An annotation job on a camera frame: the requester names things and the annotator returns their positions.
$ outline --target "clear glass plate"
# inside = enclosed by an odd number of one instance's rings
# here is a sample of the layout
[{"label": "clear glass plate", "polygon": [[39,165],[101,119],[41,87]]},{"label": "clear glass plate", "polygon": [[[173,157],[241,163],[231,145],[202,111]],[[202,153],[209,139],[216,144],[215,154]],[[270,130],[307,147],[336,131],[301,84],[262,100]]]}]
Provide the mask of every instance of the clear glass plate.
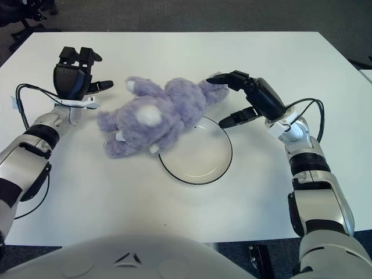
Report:
[{"label": "clear glass plate", "polygon": [[203,117],[184,131],[173,147],[159,154],[165,169],[189,184],[207,184],[219,179],[233,158],[226,132],[213,120]]}]

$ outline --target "plush toy foot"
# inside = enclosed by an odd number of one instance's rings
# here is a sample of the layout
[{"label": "plush toy foot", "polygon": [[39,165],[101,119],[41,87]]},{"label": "plush toy foot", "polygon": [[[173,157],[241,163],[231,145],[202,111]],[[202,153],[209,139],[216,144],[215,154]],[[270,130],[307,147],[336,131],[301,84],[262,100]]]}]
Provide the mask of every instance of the plush toy foot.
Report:
[{"label": "plush toy foot", "polygon": [[105,150],[110,157],[119,158],[128,156],[140,150],[140,148],[129,146],[125,141],[117,141],[115,136],[115,134],[108,136],[105,144]]},{"label": "plush toy foot", "polygon": [[116,112],[99,112],[97,115],[97,124],[101,131],[111,132],[117,130]]},{"label": "plush toy foot", "polygon": [[160,147],[157,144],[152,144],[149,147],[149,151],[151,154],[156,154],[159,151]]},{"label": "plush toy foot", "polygon": [[126,79],[128,91],[137,96],[162,96],[164,92],[160,86],[151,80],[140,77],[129,77]]}]

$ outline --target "floor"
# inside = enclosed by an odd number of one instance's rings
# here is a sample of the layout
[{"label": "floor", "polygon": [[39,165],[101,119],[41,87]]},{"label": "floor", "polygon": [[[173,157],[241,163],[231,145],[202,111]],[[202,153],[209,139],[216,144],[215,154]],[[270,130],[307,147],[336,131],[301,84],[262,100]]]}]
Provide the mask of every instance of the floor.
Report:
[{"label": "floor", "polygon": [[[372,64],[370,0],[59,0],[56,4],[59,14],[44,13],[48,20],[42,23],[62,31],[318,31],[347,58]],[[10,33],[21,28],[19,23],[0,28],[0,65],[10,57]],[[357,232],[356,238],[372,255],[372,231]],[[268,246],[276,278],[290,278],[299,239],[259,243]],[[250,244],[223,243],[219,251],[257,275],[248,261]],[[55,249],[9,246],[0,273]]]}]

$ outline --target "black cable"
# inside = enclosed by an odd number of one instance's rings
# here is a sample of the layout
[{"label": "black cable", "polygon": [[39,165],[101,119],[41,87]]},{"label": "black cable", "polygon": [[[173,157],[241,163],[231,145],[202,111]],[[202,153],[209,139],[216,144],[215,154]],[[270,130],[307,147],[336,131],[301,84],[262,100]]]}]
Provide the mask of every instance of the black cable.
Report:
[{"label": "black cable", "polygon": [[[59,101],[57,101],[55,98],[53,98],[52,96],[55,96],[55,97],[58,97],[56,94],[54,93],[51,93],[49,92],[48,90],[45,90],[45,89],[42,89],[40,87],[37,87],[37,86],[34,86],[34,85],[31,85],[31,84],[19,84],[16,88],[16,102],[17,102],[17,106],[18,106],[18,111],[19,113],[21,114],[21,118],[22,118],[22,121],[23,121],[23,124],[24,124],[24,128],[26,130],[28,130],[30,128],[30,125],[28,124],[28,121],[27,121],[27,118],[26,118],[26,114],[24,113],[24,109],[23,109],[23,104],[22,104],[22,100],[21,100],[21,97],[20,97],[20,92],[22,90],[22,88],[30,88],[30,89],[34,89],[34,90],[39,90],[41,91],[43,94],[45,94],[47,97],[51,98],[53,101],[55,101],[56,103],[62,105],[62,106],[68,106],[70,108],[82,108],[81,106],[69,106],[69,105],[65,105],[64,103],[61,103]],[[46,186],[46,191],[45,191],[45,194],[44,194],[44,197],[42,198],[41,202],[31,211],[21,215],[21,216],[17,216],[14,218],[14,220],[17,220],[17,219],[20,219],[24,216],[27,216],[29,214],[31,214],[33,211],[35,211],[36,209],[38,209],[41,204],[43,203],[43,201],[45,200],[45,198],[47,197],[48,195],[48,192],[49,192],[49,185],[51,183],[51,176],[50,174],[48,173],[48,184]]]},{"label": "black cable", "polygon": [[27,121],[27,118],[26,118],[26,114],[24,113],[23,104],[22,104],[22,100],[21,100],[21,97],[20,97],[21,90],[24,87],[29,88],[29,89],[39,90],[45,96],[47,96],[48,98],[51,98],[54,102],[56,102],[56,103],[58,103],[58,104],[60,104],[62,106],[67,106],[68,108],[83,108],[82,106],[65,105],[64,103],[61,103],[61,102],[57,101],[55,98],[52,97],[52,96],[54,96],[54,97],[57,97],[58,98],[58,96],[56,94],[51,93],[50,91],[45,90],[43,88],[40,88],[38,86],[34,86],[34,85],[31,85],[31,84],[27,84],[27,83],[19,84],[17,86],[17,88],[16,88],[16,102],[17,102],[17,106],[18,106],[18,111],[21,114],[21,118],[22,118],[22,121],[23,121],[23,124],[24,124],[26,130],[28,128],[30,128],[30,125],[28,124],[28,121]]},{"label": "black cable", "polygon": [[41,204],[43,203],[44,199],[47,197],[47,194],[48,194],[48,192],[49,192],[49,185],[50,185],[50,183],[51,183],[51,176],[50,176],[50,174],[48,173],[48,184],[47,184],[47,186],[46,186],[46,191],[45,191],[44,197],[42,198],[41,202],[40,202],[40,203],[39,203],[39,204],[38,204],[38,205],[37,205],[33,210],[31,210],[31,211],[29,211],[29,212],[27,212],[27,213],[25,213],[25,214],[23,214],[23,215],[21,215],[21,216],[17,216],[17,217],[15,217],[14,220],[20,219],[20,218],[22,218],[22,217],[24,217],[24,216],[27,216],[27,215],[31,214],[31,213],[34,212],[36,209],[38,209],[39,206],[41,206]]},{"label": "black cable", "polygon": [[298,103],[301,103],[301,102],[306,102],[306,101],[311,101],[311,103],[309,103],[307,105],[307,107],[305,107],[305,109],[302,111],[302,113],[300,113],[300,115],[298,115],[292,122],[291,122],[291,125],[293,123],[295,123],[300,117],[302,117],[302,115],[307,111],[307,109],[313,104],[313,103],[316,103],[318,105],[318,108],[319,108],[319,113],[320,113],[320,125],[319,125],[319,133],[318,133],[318,136],[317,136],[317,140],[318,142],[321,141],[322,137],[323,137],[323,132],[324,132],[324,122],[325,122],[325,118],[324,118],[324,104],[322,103],[321,100],[318,100],[318,99],[314,99],[314,98],[305,98],[305,99],[301,99],[301,100],[298,100],[294,103],[291,103],[289,106],[287,106],[287,109],[291,108],[292,106],[298,104]]}]

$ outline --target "stuffed animal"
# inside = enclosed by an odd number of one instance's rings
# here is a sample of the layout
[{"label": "stuffed animal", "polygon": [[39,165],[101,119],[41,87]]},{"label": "stuffed animal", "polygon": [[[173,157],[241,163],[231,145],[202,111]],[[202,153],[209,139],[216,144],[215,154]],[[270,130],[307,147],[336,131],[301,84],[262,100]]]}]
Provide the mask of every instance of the stuffed animal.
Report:
[{"label": "stuffed animal", "polygon": [[224,84],[199,84],[184,78],[169,81],[164,89],[140,77],[129,77],[127,89],[135,98],[113,112],[98,113],[98,126],[113,132],[105,149],[113,158],[127,156],[149,146],[152,154],[172,146],[187,127],[194,126],[209,105],[228,94]]}]

